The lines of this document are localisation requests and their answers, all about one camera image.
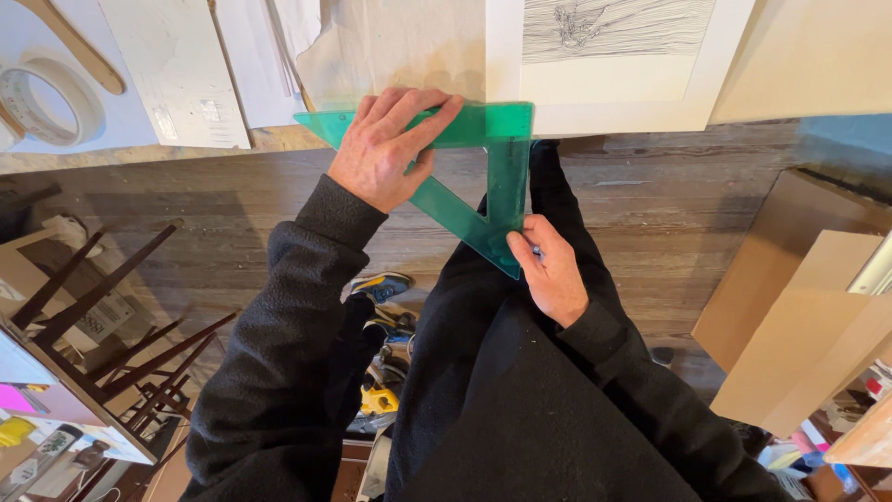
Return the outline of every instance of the masking tape roll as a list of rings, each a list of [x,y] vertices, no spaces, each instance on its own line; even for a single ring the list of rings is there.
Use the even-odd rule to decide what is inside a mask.
[[[31,92],[31,79],[41,79],[55,89],[71,109],[76,128],[67,130],[40,108]],[[84,89],[52,59],[37,58],[0,72],[0,99],[3,107],[28,133],[50,145],[75,146],[93,139],[102,123],[102,114],[90,103]]]

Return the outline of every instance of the green triangle ruler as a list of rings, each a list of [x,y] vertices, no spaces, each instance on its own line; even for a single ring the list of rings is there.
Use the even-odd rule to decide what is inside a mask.
[[[420,113],[406,128],[436,113]],[[325,140],[335,150],[356,112],[296,113],[294,119]],[[443,228],[465,241],[504,273],[518,279],[520,265],[511,254],[505,236],[524,227],[526,174],[533,131],[533,104],[465,105],[455,121],[431,143],[433,148],[485,146],[486,216],[481,216],[444,187],[434,176],[425,180],[409,200]],[[434,165],[435,170],[448,167]]]

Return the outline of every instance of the hand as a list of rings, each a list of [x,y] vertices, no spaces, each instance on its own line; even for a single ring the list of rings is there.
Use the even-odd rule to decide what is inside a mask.
[[[328,176],[382,213],[389,213],[415,193],[434,170],[434,151],[423,150],[455,120],[465,103],[440,90],[387,88],[365,96],[343,135]],[[434,116],[406,131],[416,115],[440,106]],[[406,172],[409,162],[412,170]]]
[[[558,324],[569,328],[589,307],[589,294],[582,284],[573,247],[541,214],[527,214],[524,235],[510,231],[506,239],[524,269],[536,306]],[[539,247],[541,262],[530,244]]]

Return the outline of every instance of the line drawing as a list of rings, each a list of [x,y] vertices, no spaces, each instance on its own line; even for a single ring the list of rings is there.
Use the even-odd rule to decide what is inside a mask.
[[[525,0],[523,64],[697,55],[715,0]]]

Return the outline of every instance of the pink paper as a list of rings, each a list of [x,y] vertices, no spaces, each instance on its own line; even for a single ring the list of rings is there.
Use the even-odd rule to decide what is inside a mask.
[[[0,408],[28,413],[36,411],[15,387],[5,383],[0,383]]]

